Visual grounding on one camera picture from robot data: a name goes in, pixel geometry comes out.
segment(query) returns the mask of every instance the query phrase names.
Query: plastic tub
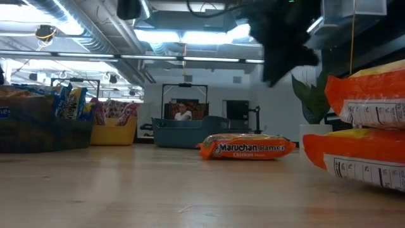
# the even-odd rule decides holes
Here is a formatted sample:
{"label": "plastic tub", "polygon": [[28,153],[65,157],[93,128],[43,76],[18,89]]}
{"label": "plastic tub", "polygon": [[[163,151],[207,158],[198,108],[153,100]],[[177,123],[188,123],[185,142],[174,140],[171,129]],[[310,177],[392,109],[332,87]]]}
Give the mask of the plastic tub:
{"label": "plastic tub", "polygon": [[90,144],[95,146],[129,146],[134,143],[137,128],[136,117],[131,117],[125,126],[115,125],[117,118],[107,118],[106,126],[94,125]]}

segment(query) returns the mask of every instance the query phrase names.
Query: white wall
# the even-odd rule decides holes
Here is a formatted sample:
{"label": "white wall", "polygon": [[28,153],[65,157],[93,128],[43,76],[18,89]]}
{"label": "white wall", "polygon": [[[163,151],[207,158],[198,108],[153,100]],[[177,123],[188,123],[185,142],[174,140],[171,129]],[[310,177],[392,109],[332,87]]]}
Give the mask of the white wall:
{"label": "white wall", "polygon": [[[148,84],[144,88],[144,102],[151,104],[151,116],[160,118],[161,116],[161,93],[162,84],[183,83],[183,70],[172,69],[170,72],[164,70],[150,69],[150,73],[158,82]],[[208,85],[209,115],[222,116],[223,100],[249,100],[249,75],[245,75],[242,70],[188,70],[187,74],[193,75],[193,84]],[[241,76],[241,84],[233,84],[233,76]],[[205,95],[196,87],[180,88],[173,86],[165,94],[164,103],[171,99],[198,99],[200,103],[205,102]]]}
{"label": "white wall", "polygon": [[[321,66],[298,66],[293,69],[294,76],[309,84],[315,84]],[[291,141],[299,141],[299,125],[307,124],[302,115],[301,102],[292,90],[291,75],[285,76],[278,84],[269,88],[260,81],[262,66],[257,66],[251,74],[249,100],[251,108],[259,105],[260,128],[264,134],[283,135]],[[256,122],[254,114],[249,117],[250,128],[254,129]]]}

